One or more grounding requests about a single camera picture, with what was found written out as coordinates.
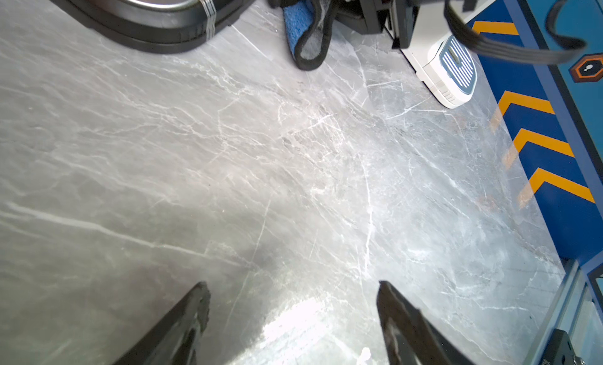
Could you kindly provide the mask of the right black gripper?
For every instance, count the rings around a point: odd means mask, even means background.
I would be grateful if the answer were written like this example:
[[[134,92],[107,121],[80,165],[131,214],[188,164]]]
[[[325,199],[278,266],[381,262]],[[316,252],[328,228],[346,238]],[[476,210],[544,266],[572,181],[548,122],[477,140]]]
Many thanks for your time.
[[[336,20],[361,35],[387,30],[394,49],[411,44],[419,7],[409,0],[341,0]]]

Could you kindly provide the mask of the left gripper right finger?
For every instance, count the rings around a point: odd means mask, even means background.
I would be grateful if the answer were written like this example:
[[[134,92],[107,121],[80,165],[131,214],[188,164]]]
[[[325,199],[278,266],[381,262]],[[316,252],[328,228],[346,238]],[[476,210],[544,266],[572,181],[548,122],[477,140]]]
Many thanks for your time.
[[[391,364],[471,364],[392,283],[382,280],[376,299]]]

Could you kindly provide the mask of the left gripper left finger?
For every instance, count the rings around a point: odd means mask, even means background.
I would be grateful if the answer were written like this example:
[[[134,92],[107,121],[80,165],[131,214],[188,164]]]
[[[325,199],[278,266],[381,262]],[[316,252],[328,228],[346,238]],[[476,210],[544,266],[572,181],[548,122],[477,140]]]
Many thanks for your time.
[[[210,291],[197,283],[115,365],[198,364],[199,341],[209,322]]]

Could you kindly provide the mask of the grey wiping cloth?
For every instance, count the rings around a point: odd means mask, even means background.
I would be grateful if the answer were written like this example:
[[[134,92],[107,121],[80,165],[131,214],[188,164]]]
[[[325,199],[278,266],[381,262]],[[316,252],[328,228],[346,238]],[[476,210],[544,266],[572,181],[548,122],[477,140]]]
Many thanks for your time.
[[[268,0],[284,13],[287,41],[302,71],[319,68],[331,44],[332,29],[342,0]]]

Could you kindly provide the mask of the black coffee machine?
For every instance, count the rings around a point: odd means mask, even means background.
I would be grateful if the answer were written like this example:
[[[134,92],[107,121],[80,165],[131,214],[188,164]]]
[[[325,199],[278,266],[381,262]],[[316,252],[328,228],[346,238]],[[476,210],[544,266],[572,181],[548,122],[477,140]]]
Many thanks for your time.
[[[234,24],[256,0],[50,0],[80,24],[129,48],[191,51]]]

